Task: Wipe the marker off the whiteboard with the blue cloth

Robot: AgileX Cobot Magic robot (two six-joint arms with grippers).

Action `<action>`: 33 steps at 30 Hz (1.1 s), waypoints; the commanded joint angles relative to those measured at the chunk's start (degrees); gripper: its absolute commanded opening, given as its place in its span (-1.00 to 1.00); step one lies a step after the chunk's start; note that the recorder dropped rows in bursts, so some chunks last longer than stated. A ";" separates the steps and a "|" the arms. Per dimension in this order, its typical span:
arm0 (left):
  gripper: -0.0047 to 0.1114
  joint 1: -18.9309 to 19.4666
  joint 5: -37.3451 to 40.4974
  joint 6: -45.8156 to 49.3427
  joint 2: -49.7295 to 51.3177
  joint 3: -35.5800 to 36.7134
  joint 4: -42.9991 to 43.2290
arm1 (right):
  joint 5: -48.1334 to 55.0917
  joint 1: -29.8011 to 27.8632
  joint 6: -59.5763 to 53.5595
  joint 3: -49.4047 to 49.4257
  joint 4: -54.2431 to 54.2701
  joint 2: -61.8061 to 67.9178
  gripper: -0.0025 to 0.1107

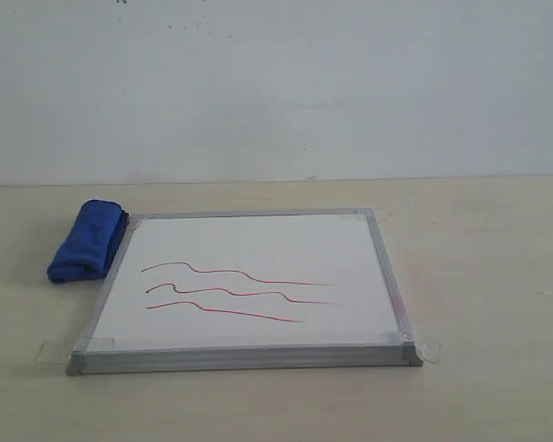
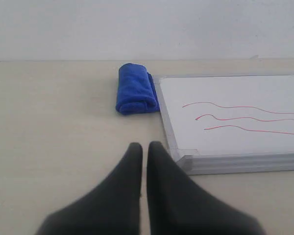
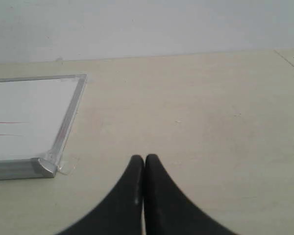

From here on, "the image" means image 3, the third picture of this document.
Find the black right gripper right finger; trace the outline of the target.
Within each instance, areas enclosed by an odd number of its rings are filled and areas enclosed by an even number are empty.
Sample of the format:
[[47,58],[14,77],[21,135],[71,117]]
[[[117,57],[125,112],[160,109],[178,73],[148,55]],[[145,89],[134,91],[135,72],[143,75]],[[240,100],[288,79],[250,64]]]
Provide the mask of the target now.
[[147,235],[234,234],[187,198],[156,154],[146,157],[143,195]]

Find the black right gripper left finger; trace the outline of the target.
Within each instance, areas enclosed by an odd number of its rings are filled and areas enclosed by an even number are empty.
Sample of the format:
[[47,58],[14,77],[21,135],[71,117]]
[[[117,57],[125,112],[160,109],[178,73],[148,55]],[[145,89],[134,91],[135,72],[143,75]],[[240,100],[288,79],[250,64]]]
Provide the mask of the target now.
[[60,235],[141,235],[144,160],[133,155],[118,182],[87,215]]

